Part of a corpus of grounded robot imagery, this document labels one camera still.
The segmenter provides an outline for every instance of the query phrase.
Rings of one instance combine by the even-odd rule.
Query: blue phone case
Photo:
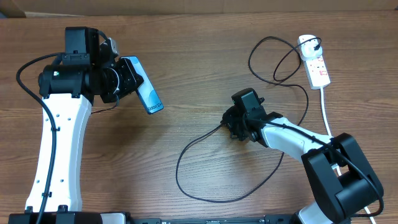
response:
[[[159,99],[154,87],[152,86],[152,83],[149,81],[149,78],[138,58],[136,56],[124,56],[121,58],[130,60],[137,74],[142,76],[144,79],[144,82],[137,89],[137,95],[141,100],[142,105],[144,105],[147,113],[154,114],[162,110],[164,108],[163,104]]]

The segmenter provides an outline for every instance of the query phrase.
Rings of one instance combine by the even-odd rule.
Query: wood grain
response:
[[[266,185],[245,200],[212,204],[192,200],[175,184],[175,165],[192,139],[218,125],[232,105],[231,95],[247,87],[297,122],[305,96],[296,88],[266,85],[250,74],[250,50],[274,35],[295,43],[299,35],[323,39],[332,84],[325,89],[334,134],[352,134],[383,183],[386,207],[378,223],[398,219],[398,12],[225,14],[207,16],[77,17],[0,21],[0,223],[24,209],[40,148],[42,111],[15,81],[24,63],[64,50],[66,26],[88,26],[115,38],[121,55],[137,55],[165,109],[146,115],[135,95],[120,107],[93,115],[86,129],[81,164],[83,210],[130,211],[134,217],[254,217],[293,213],[313,200],[301,164],[286,156]],[[266,42],[252,59],[253,69],[271,78],[289,49]],[[38,93],[37,75],[49,61],[22,74]],[[297,66],[284,62],[283,77]],[[325,133],[319,92],[310,90],[301,68],[288,81],[308,89],[310,107],[302,126]],[[105,108],[99,98],[95,108]],[[180,183],[198,197],[235,198],[269,175],[280,152],[229,139],[221,129],[184,156]],[[377,204],[371,206],[375,211]],[[369,223],[367,219],[354,223]]]

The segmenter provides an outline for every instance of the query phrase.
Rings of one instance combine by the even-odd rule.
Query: cable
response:
[[[201,200],[201,201],[204,201],[204,202],[211,202],[211,203],[230,203],[230,202],[237,202],[237,201],[239,201],[239,200],[242,200],[242,199],[248,197],[248,196],[251,195],[253,192],[255,192],[257,189],[259,189],[261,186],[263,186],[263,185],[267,182],[267,180],[269,180],[269,179],[272,177],[272,175],[274,175],[274,173],[276,172],[276,170],[279,168],[280,164],[282,163],[283,155],[282,155],[282,157],[279,159],[279,163],[278,163],[278,165],[276,166],[276,168],[271,172],[271,174],[268,175],[268,177],[267,177],[264,181],[262,181],[259,185],[257,185],[257,187],[253,188],[249,193],[247,193],[247,194],[245,194],[245,195],[243,195],[243,196],[241,196],[241,197],[235,198],[235,199],[231,199],[231,200],[210,200],[210,199],[203,199],[203,198],[194,197],[194,196],[192,196],[192,195],[187,194],[184,190],[182,190],[182,188],[181,188],[181,186],[180,186],[180,183],[178,182],[178,167],[180,166],[180,161],[181,161],[182,156],[185,154],[185,152],[188,150],[188,148],[189,148],[192,144],[195,144],[197,141],[201,141],[202,139],[204,139],[204,138],[206,138],[206,137],[212,135],[214,132],[216,132],[217,130],[219,130],[220,127],[222,127],[222,125],[224,125],[224,124],[221,123],[219,126],[217,126],[217,128],[211,130],[209,133],[207,133],[207,134],[203,135],[202,137],[199,137],[199,138],[193,140],[192,142],[190,142],[187,146],[185,146],[184,150],[183,150],[183,151],[181,152],[181,154],[180,154],[180,157],[178,158],[178,161],[177,161],[177,168],[175,169],[175,181],[176,181],[176,183],[177,183],[178,188],[181,190],[181,192],[182,192],[183,194],[185,194],[186,196],[192,198],[192,199]]]
[[[323,87],[320,88],[320,97],[321,97],[321,110],[322,110],[323,122],[325,123],[326,131],[327,131],[328,135],[332,136],[330,128],[329,128],[329,124],[328,124],[328,119],[326,117],[325,94],[323,92]],[[337,174],[339,176],[341,176],[341,171],[340,171],[340,167],[339,166],[336,167],[336,171],[337,171]],[[364,209],[365,209],[365,212],[367,214],[371,214],[371,211],[368,209],[367,206],[365,206]],[[370,218],[372,224],[376,224],[376,221],[374,220],[373,217],[369,217],[369,218]]]
[[[301,88],[301,89],[304,91],[305,97],[306,97],[306,99],[307,99],[307,104],[306,104],[305,111],[304,111],[304,114],[303,114],[302,118],[301,118],[300,121],[297,123],[298,126],[299,126],[299,125],[301,124],[301,122],[304,120],[304,117],[305,117],[305,115],[307,114],[307,111],[308,111],[308,101],[309,101],[309,100],[308,100],[307,91],[305,91],[305,89],[304,89],[302,86],[297,85],[297,84],[282,84],[282,83],[283,83],[284,81],[288,80],[290,77],[292,77],[292,76],[300,69],[300,67],[301,67],[301,58],[300,58],[300,53],[299,53],[298,50],[297,50],[297,47],[300,47],[302,44],[304,44],[304,43],[306,43],[306,42],[308,42],[308,41],[311,41],[311,40],[313,40],[313,39],[318,39],[318,40],[320,40],[319,44],[316,46],[316,47],[318,47],[318,46],[320,45],[321,41],[322,41],[321,38],[319,38],[319,37],[314,37],[314,38],[308,39],[308,40],[306,40],[306,41],[302,42],[301,44],[298,44],[297,46],[294,47],[291,43],[287,42],[287,41],[284,40],[284,39],[281,39],[281,38],[279,38],[279,37],[268,36],[268,37],[265,37],[265,38],[263,38],[262,40],[260,40],[260,41],[256,44],[256,46],[254,46],[254,48],[251,50],[251,53],[250,53],[250,56],[249,56],[249,60],[248,60],[248,67],[249,67],[251,73],[252,73],[255,77],[257,77],[258,79],[260,79],[261,81],[264,81],[264,82],[266,82],[266,83],[268,83],[268,84],[272,84],[272,85],[275,85],[275,86],[284,86],[284,87],[293,87],[293,86],[296,86],[296,87]],[[251,57],[252,57],[253,53],[256,51],[256,49],[257,49],[263,42],[265,42],[265,41],[267,41],[267,40],[278,40],[278,41],[281,41],[281,42],[287,44],[288,46],[290,46],[290,47],[292,48],[292,50],[290,50],[289,52],[287,52],[287,54],[282,58],[282,60],[280,60],[280,62],[278,63],[278,65],[276,66],[276,68],[275,68],[275,70],[274,70],[274,74],[273,74],[272,77],[273,77],[273,79],[274,79],[275,81],[277,81],[277,82],[279,82],[279,83],[271,82],[271,81],[269,81],[269,80],[266,80],[265,78],[260,77],[260,76],[252,69],[252,67],[251,67]],[[281,80],[277,80],[276,77],[275,77],[275,75],[276,75],[277,69],[279,68],[279,65],[283,62],[283,60],[285,60],[285,58],[286,58],[290,53],[293,52],[293,50],[297,53],[298,62],[299,62],[298,67],[296,68],[296,70],[295,70],[292,74],[290,74],[290,75],[287,76],[286,78],[283,78],[283,79],[281,79]]]
[[[104,39],[104,40],[107,40],[108,38],[107,38],[107,36],[104,34],[104,32],[102,32],[102,31],[98,31],[98,34],[100,35],[100,36],[102,36],[102,38]]]
[[[51,65],[59,65],[62,62],[62,54],[58,54]]]
[[[328,124],[328,118],[326,117],[326,111],[325,111],[325,97],[323,95],[323,87],[320,88],[320,92],[321,92],[321,110],[322,110],[323,122],[325,123],[326,132],[328,133],[329,136],[331,136]]]
[[[47,180],[45,181],[43,201],[42,201],[42,204],[40,206],[39,215],[37,216],[36,224],[40,224],[40,221],[41,221],[43,213],[44,213],[45,205],[47,204],[47,198],[48,198],[49,192],[50,192],[51,177],[52,177],[52,171],[53,171],[53,168],[54,168],[54,161],[55,161],[55,151],[56,151],[56,148],[57,148],[57,128],[56,128],[56,125],[55,125],[54,117],[52,116],[52,113],[51,113],[50,109],[47,107],[47,105],[43,102],[42,99],[40,99],[36,94],[34,94],[30,89],[28,89],[22,83],[22,81],[21,81],[21,73],[29,65],[32,65],[32,64],[34,64],[34,63],[36,63],[36,62],[38,62],[40,60],[43,60],[43,59],[46,59],[46,58],[49,58],[49,57],[58,56],[60,54],[62,54],[62,53],[49,54],[49,55],[45,55],[45,56],[39,57],[37,59],[34,59],[34,60],[26,63],[25,65],[23,65],[18,70],[17,76],[16,76],[16,79],[17,79],[17,82],[18,82],[19,86],[21,86],[21,88],[23,90],[25,90],[31,97],[33,97],[33,99],[35,99],[38,103],[40,103],[40,105],[42,105],[44,111],[49,116],[49,120],[50,120],[50,124],[51,124],[51,131],[52,131],[52,147],[51,147],[49,172],[47,174]]]
[[[337,150],[334,150],[329,144],[324,143],[323,141],[321,141],[321,140],[319,140],[319,139],[317,139],[317,138],[315,138],[315,137],[303,132],[302,130],[299,130],[299,129],[295,128],[295,127],[288,126],[286,124],[278,124],[278,123],[273,123],[271,121],[263,121],[263,120],[260,120],[260,119],[245,118],[245,120],[257,121],[257,122],[261,122],[261,123],[271,124],[271,125],[274,125],[274,126],[277,126],[277,127],[280,127],[280,128],[286,128],[286,129],[295,131],[296,133],[299,133],[302,136],[304,136],[304,137],[306,137],[306,138],[308,138],[308,139],[310,139],[310,140],[312,140],[312,141],[314,141],[316,143],[319,143],[319,144],[321,144],[324,147],[327,147],[332,152],[334,152],[340,159],[345,161],[350,168],[354,169],[359,174],[359,176],[361,176],[364,180],[366,180],[366,182],[373,189],[374,193],[376,194],[376,198],[379,200],[379,209],[376,212],[374,212],[374,213],[370,213],[370,214],[354,214],[352,217],[366,217],[366,218],[375,217],[377,215],[380,215],[382,213],[382,211],[384,210],[384,201],[383,201],[383,198],[381,197],[379,191],[377,190],[376,186],[374,186],[374,184],[369,180],[369,178],[358,167],[356,167],[349,159],[347,159],[344,155],[342,155],[341,152],[339,152]]]
[[[113,68],[107,68],[113,71],[113,73],[116,75],[116,78],[118,79],[118,85],[116,86],[116,88],[113,91],[113,94],[115,94],[118,90],[119,90],[119,86],[120,86],[120,79],[119,79],[119,75],[118,73],[115,71],[115,69]]]
[[[104,111],[107,111],[107,110],[115,109],[117,106],[119,106],[119,97],[116,95],[116,104],[114,106],[112,106],[111,108],[108,108],[108,109],[103,109],[103,110],[91,112],[91,114],[100,113],[100,112],[104,112]]]

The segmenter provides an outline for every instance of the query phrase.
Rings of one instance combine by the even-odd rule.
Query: black cable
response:
[[[52,61],[51,65],[59,65],[59,64],[61,64],[61,62],[62,62],[62,55],[63,55],[63,54],[58,54],[58,55],[55,57],[54,61]]]
[[[107,110],[115,109],[117,106],[119,106],[119,97],[116,95],[116,104],[114,106],[112,106],[111,108],[108,108],[108,109],[103,109],[103,110],[91,112],[91,114],[100,113],[100,112],[104,112],[104,111],[107,111]]]
[[[51,184],[51,177],[52,177],[52,171],[54,168],[54,162],[55,162],[55,151],[57,148],[57,128],[55,125],[55,120],[54,117],[52,116],[52,113],[50,111],[50,109],[47,107],[47,105],[43,102],[42,99],[40,99],[36,94],[34,94],[30,89],[28,89],[21,81],[21,73],[22,71],[27,68],[29,65],[32,65],[33,63],[36,63],[40,60],[49,58],[49,57],[54,57],[54,56],[58,56],[62,53],[54,53],[54,54],[49,54],[49,55],[45,55],[42,57],[39,57],[37,59],[34,59],[28,63],[26,63],[25,65],[23,65],[17,72],[17,82],[19,84],[19,86],[21,86],[21,88],[23,90],[25,90],[31,97],[33,97],[33,99],[35,99],[38,103],[40,103],[40,105],[42,105],[44,111],[47,113],[47,115],[49,116],[49,120],[51,123],[51,131],[52,131],[52,148],[51,148],[51,157],[50,157],[50,164],[49,164],[49,172],[47,174],[47,180],[45,181],[45,188],[44,188],[44,194],[43,194],[43,201],[42,204],[40,206],[40,211],[39,211],[39,215],[37,217],[36,220],[36,224],[40,224],[40,221],[42,219],[43,213],[44,213],[44,209],[45,209],[45,205],[47,203],[47,198],[49,196],[49,192],[50,192],[50,184]]]
[[[275,70],[274,70],[274,76],[273,76],[273,77],[274,77],[274,80],[277,81],[277,82],[279,82],[279,83],[270,82],[270,81],[268,81],[268,80],[266,80],[266,79],[261,78],[261,77],[260,77],[258,74],[256,74],[255,71],[251,68],[251,57],[252,57],[254,51],[256,51],[256,49],[257,49],[264,41],[269,40],[269,39],[279,40],[279,41],[281,41],[281,42],[283,42],[283,43],[289,45],[289,46],[292,48],[292,50],[290,50],[290,51],[282,58],[282,60],[280,60],[280,62],[278,63],[278,65],[276,66],[276,68],[275,68]],[[299,44],[299,45],[297,45],[297,46],[295,46],[295,47],[294,47],[292,44],[290,44],[289,42],[287,42],[286,40],[280,39],[280,38],[278,38],[278,37],[271,37],[271,36],[266,37],[266,38],[260,40],[260,42],[258,42],[258,43],[256,44],[256,46],[252,49],[252,51],[251,51],[251,53],[250,53],[250,56],[249,56],[249,61],[248,61],[248,65],[249,65],[250,71],[253,73],[253,75],[255,75],[255,76],[256,76],[257,78],[259,78],[260,80],[262,80],[262,81],[264,81],[264,82],[266,82],[266,83],[269,83],[269,84],[279,85],[279,86],[285,86],[285,87],[297,86],[297,87],[301,88],[301,89],[304,91],[305,96],[306,96],[306,99],[307,99],[307,105],[306,105],[306,107],[305,107],[304,114],[303,114],[301,120],[298,122],[297,125],[300,125],[300,124],[301,124],[301,122],[304,120],[305,115],[307,114],[307,111],[308,111],[308,94],[307,94],[307,92],[305,91],[305,89],[304,89],[302,86],[300,86],[300,85],[296,85],[296,84],[286,85],[286,84],[282,84],[282,82],[288,80],[291,76],[293,76],[293,75],[299,70],[299,68],[300,68],[300,66],[301,66],[301,58],[300,58],[299,52],[297,51],[297,47],[300,47],[302,44],[304,44],[304,43],[306,43],[306,42],[308,42],[308,41],[311,41],[311,40],[313,40],[313,39],[318,39],[318,40],[319,40],[318,45],[314,47],[314,49],[317,50],[317,49],[320,47],[320,44],[321,44],[321,41],[322,41],[321,38],[319,38],[319,37],[315,37],[315,38],[308,39],[308,40],[306,40],[305,42],[302,42],[301,44]],[[283,62],[283,60],[284,60],[293,50],[296,51],[296,52],[297,52],[297,55],[298,55],[298,59],[299,59],[299,65],[298,65],[298,67],[297,67],[296,70],[295,70],[292,74],[290,74],[288,77],[286,77],[286,78],[284,78],[284,79],[282,79],[282,80],[277,80],[277,79],[275,78],[275,74],[276,74],[277,69],[279,68],[279,65]],[[263,185],[272,177],[272,175],[274,175],[274,173],[275,173],[276,170],[279,168],[279,166],[280,166],[280,164],[281,164],[281,162],[282,162],[282,160],[283,160],[283,158],[284,158],[284,154],[285,154],[285,153],[282,152],[282,154],[281,154],[281,156],[280,156],[280,159],[279,159],[279,163],[277,164],[277,166],[275,167],[275,169],[270,173],[270,175],[269,175],[264,181],[262,181],[259,185],[257,185],[257,187],[253,188],[249,193],[247,193],[247,194],[245,194],[245,195],[243,195],[243,196],[241,196],[241,197],[239,197],[239,198],[231,199],[231,200],[208,200],[208,199],[198,198],[198,197],[194,197],[194,196],[191,196],[191,195],[187,194],[184,190],[182,190],[182,188],[181,188],[181,186],[180,186],[180,184],[179,184],[179,182],[178,182],[178,167],[179,167],[181,158],[182,158],[182,156],[185,154],[185,152],[187,151],[187,149],[188,149],[193,143],[195,143],[195,142],[197,142],[197,141],[199,141],[199,140],[201,140],[201,139],[203,139],[203,138],[205,138],[205,137],[207,137],[207,136],[213,134],[215,131],[217,131],[218,129],[220,129],[221,126],[222,126],[222,124],[219,125],[217,128],[215,128],[214,130],[210,131],[209,133],[205,134],[204,136],[199,137],[199,138],[193,140],[193,141],[190,142],[187,146],[185,146],[184,150],[181,152],[181,155],[180,155],[180,157],[179,157],[179,159],[178,159],[178,162],[177,162],[177,168],[176,168],[176,170],[175,170],[175,181],[176,181],[176,183],[177,183],[178,188],[181,190],[181,192],[182,192],[183,194],[185,194],[186,196],[190,197],[190,198],[193,198],[193,199],[196,199],[196,200],[201,200],[201,201],[204,201],[204,202],[212,202],[212,203],[228,203],[228,202],[237,202],[237,201],[239,201],[239,200],[242,200],[242,199],[244,199],[244,198],[250,196],[250,195],[251,195],[253,192],[255,192],[258,188],[260,188],[261,186],[263,186]]]
[[[107,40],[108,38],[107,38],[107,36],[104,34],[104,32],[102,32],[102,31],[98,31],[98,34],[100,35],[100,36],[102,36],[102,38],[104,39],[104,40]]]
[[[316,137],[311,136],[311,135],[303,132],[302,130],[299,130],[299,129],[295,128],[295,127],[288,126],[286,124],[278,124],[278,123],[274,123],[274,122],[271,122],[271,121],[263,121],[263,120],[260,120],[260,119],[249,119],[249,118],[244,118],[244,119],[248,120],[248,121],[256,121],[256,122],[271,124],[271,125],[274,125],[274,126],[277,126],[277,127],[280,127],[280,128],[286,128],[286,129],[295,131],[296,133],[301,134],[302,136],[310,139],[311,141],[319,143],[322,146],[327,147],[328,149],[330,149],[331,152],[334,152],[338,157],[340,157],[340,159],[344,160],[349,167],[354,169],[363,179],[366,180],[366,182],[373,189],[374,193],[376,194],[376,198],[379,201],[379,209],[376,212],[373,212],[373,213],[370,213],[370,214],[354,214],[353,217],[363,217],[363,218],[375,217],[377,215],[380,215],[382,213],[382,211],[384,210],[384,200],[381,197],[381,195],[380,195],[379,191],[377,190],[376,186],[373,184],[373,182],[371,182],[371,180],[358,167],[356,167],[347,157],[342,155],[341,152],[339,152],[337,150],[334,150],[330,144],[324,143],[323,141],[317,139]]]
[[[253,192],[255,192],[257,189],[259,189],[261,186],[263,186],[263,185],[272,177],[272,175],[276,172],[276,170],[277,170],[277,169],[279,168],[279,166],[280,166],[280,163],[282,162],[282,157],[281,157],[281,158],[279,159],[278,165],[277,165],[276,168],[271,172],[271,174],[269,174],[269,176],[268,176],[263,182],[261,182],[259,185],[257,185],[257,187],[253,188],[249,193],[247,193],[247,194],[245,194],[245,195],[243,195],[243,196],[241,196],[241,197],[238,197],[238,198],[235,198],[235,199],[231,199],[231,200],[210,200],[210,199],[203,199],[203,198],[194,197],[194,196],[192,196],[192,195],[187,194],[184,190],[182,190],[182,188],[181,188],[181,186],[180,186],[180,183],[178,182],[178,167],[180,166],[180,161],[181,161],[182,156],[185,154],[185,152],[188,150],[188,148],[189,148],[192,144],[196,143],[197,141],[201,141],[202,139],[204,139],[204,138],[206,138],[206,137],[212,135],[214,132],[216,132],[217,130],[219,130],[220,127],[222,127],[222,125],[224,125],[224,124],[221,123],[219,126],[217,126],[217,128],[211,130],[209,133],[207,133],[207,134],[205,134],[205,135],[203,135],[203,136],[201,136],[201,137],[199,137],[199,138],[193,140],[192,142],[190,142],[187,146],[185,146],[184,150],[183,150],[183,151],[181,152],[181,154],[180,154],[180,157],[179,157],[179,159],[178,159],[178,161],[177,161],[177,168],[175,169],[175,181],[176,181],[176,183],[177,183],[178,188],[179,188],[179,189],[181,190],[181,192],[182,192],[183,194],[185,194],[187,197],[190,197],[190,198],[193,198],[193,199],[196,199],[196,200],[201,200],[201,201],[204,201],[204,202],[211,202],[211,203],[229,203],[229,202],[237,202],[237,201],[239,201],[239,200],[242,200],[242,199],[248,197],[248,196],[251,195]]]

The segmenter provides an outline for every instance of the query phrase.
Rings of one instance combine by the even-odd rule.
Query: white power strip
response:
[[[314,38],[314,35],[301,35],[297,42],[301,44],[308,39]],[[322,57],[322,47],[314,50],[318,45],[318,40],[314,39],[300,46],[300,56],[304,62],[305,72],[307,73],[311,89],[319,90],[330,84],[328,70]]]

